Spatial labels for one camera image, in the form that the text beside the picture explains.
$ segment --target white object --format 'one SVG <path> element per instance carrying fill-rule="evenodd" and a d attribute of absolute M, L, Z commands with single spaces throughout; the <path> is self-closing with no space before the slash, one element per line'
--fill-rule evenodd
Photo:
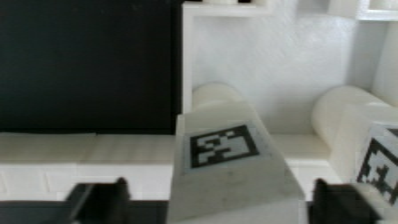
<path fill-rule="evenodd" d="M 379 70 L 374 82 L 374 94 L 398 107 L 398 23 L 391 23 L 384 43 Z"/>
<path fill-rule="evenodd" d="M 359 158 L 370 144 L 370 130 L 375 124 L 398 125 L 398 108 L 352 106 L 342 119 L 331 165 L 343 182 L 354 181 Z"/>
<path fill-rule="evenodd" d="M 308 223 L 304 194 L 256 111 L 246 102 L 226 103 L 180 117 L 169 224 Z M 184 172 L 184 136 L 253 122 L 269 156 Z"/>
<path fill-rule="evenodd" d="M 359 20 L 398 21 L 397 0 L 331 0 L 329 13 Z"/>
<path fill-rule="evenodd" d="M 219 5 L 233 5 L 239 4 L 239 0 L 203 0 L 207 4 L 219 4 Z"/>
<path fill-rule="evenodd" d="M 0 133 L 0 201 L 65 200 L 120 177 L 136 200 L 168 200 L 173 153 L 175 136 Z"/>
<path fill-rule="evenodd" d="M 221 83 L 210 83 L 194 90 L 192 110 L 235 101 L 244 101 L 244 97 L 233 87 Z"/>
<path fill-rule="evenodd" d="M 313 109 L 313 128 L 331 149 L 335 149 L 345 109 L 351 105 L 390 107 L 384 101 L 358 87 L 335 88 L 320 97 Z"/>

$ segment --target white surface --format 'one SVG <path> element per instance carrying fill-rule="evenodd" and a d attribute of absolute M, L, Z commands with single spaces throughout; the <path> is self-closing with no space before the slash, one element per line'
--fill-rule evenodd
<path fill-rule="evenodd" d="M 374 94 L 398 107 L 398 23 L 391 23 L 374 83 Z"/>
<path fill-rule="evenodd" d="M 386 102 L 359 88 L 343 86 L 320 97 L 313 109 L 313 128 L 331 149 L 336 148 L 336 136 L 347 107 L 372 105 L 390 107 Z"/>
<path fill-rule="evenodd" d="M 374 21 L 398 21 L 397 0 L 331 0 L 329 13 Z"/>
<path fill-rule="evenodd" d="M 333 17 L 324 1 L 276 2 L 272 16 L 187 22 L 185 105 L 192 88 L 223 82 L 253 103 L 271 132 L 308 134 L 320 95 L 345 84 L 372 86 L 388 23 Z"/>
<path fill-rule="evenodd" d="M 0 134 L 0 200 L 65 200 L 82 182 L 128 180 L 137 200 L 168 200 L 175 136 Z"/>
<path fill-rule="evenodd" d="M 184 174 L 184 134 L 242 121 L 255 122 L 272 159 L 253 157 Z M 304 194 L 249 104 L 223 104 L 185 114 L 180 122 L 168 223 L 304 224 Z"/>
<path fill-rule="evenodd" d="M 398 125 L 398 109 L 395 107 L 352 106 L 342 119 L 336 147 L 331 152 L 331 166 L 343 182 L 351 182 L 356 176 L 374 124 Z"/>
<path fill-rule="evenodd" d="M 221 4 L 221 5 L 232 5 L 239 4 L 239 0 L 203 0 L 207 4 Z"/>
<path fill-rule="evenodd" d="M 233 101 L 244 101 L 244 97 L 233 87 L 223 83 L 210 83 L 196 88 L 192 94 L 194 111 Z"/>
<path fill-rule="evenodd" d="M 317 135 L 272 135 L 272 140 L 303 187 L 306 200 L 313 201 L 317 179 L 322 178 L 331 184 L 342 183 L 329 164 L 331 149 Z"/>
<path fill-rule="evenodd" d="M 272 135 L 290 166 L 329 166 L 331 149 L 317 135 Z"/>

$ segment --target white plastic part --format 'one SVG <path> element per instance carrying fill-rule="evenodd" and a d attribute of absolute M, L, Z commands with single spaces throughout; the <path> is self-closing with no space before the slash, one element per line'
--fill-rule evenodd
<path fill-rule="evenodd" d="M 331 0 L 329 13 L 359 20 L 398 21 L 397 0 Z"/>
<path fill-rule="evenodd" d="M 246 102 L 232 102 L 180 117 L 175 154 L 173 193 L 168 224 L 306 224 L 304 193 L 290 172 L 256 111 Z M 272 158 L 184 173 L 184 133 L 212 132 L 237 122 L 253 122 Z"/>
<path fill-rule="evenodd" d="M 335 88 L 315 104 L 313 109 L 313 128 L 324 139 L 331 150 L 335 150 L 335 141 L 340 131 L 342 117 L 351 105 L 372 105 L 390 107 L 388 103 L 358 87 L 343 86 Z"/>
<path fill-rule="evenodd" d="M 235 5 L 239 4 L 239 0 L 203 0 L 203 3 L 219 5 Z"/>
<path fill-rule="evenodd" d="M 194 90 L 192 111 L 235 101 L 244 101 L 244 97 L 233 87 L 210 83 Z"/>
<path fill-rule="evenodd" d="M 343 182 L 356 182 L 361 158 L 370 145 L 372 127 L 398 126 L 398 108 L 351 106 L 342 118 L 336 144 L 331 152 L 331 166 Z"/>
<path fill-rule="evenodd" d="M 384 43 L 374 94 L 398 107 L 398 23 L 391 23 Z"/>

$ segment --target white wall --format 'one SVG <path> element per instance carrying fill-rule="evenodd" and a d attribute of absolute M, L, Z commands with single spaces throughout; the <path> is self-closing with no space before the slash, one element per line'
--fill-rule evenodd
<path fill-rule="evenodd" d="M 377 70 L 375 95 L 398 106 L 398 22 L 391 22 Z"/>
<path fill-rule="evenodd" d="M 329 16 L 327 4 L 280 0 L 271 17 L 196 21 L 194 86 L 237 87 L 274 133 L 313 132 L 313 103 L 333 87 L 372 87 L 388 23 Z"/>

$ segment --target black screen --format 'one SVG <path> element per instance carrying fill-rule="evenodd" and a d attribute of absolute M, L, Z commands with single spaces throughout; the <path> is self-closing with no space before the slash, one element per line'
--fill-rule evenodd
<path fill-rule="evenodd" d="M 0 1 L 0 131 L 173 133 L 176 5 Z"/>

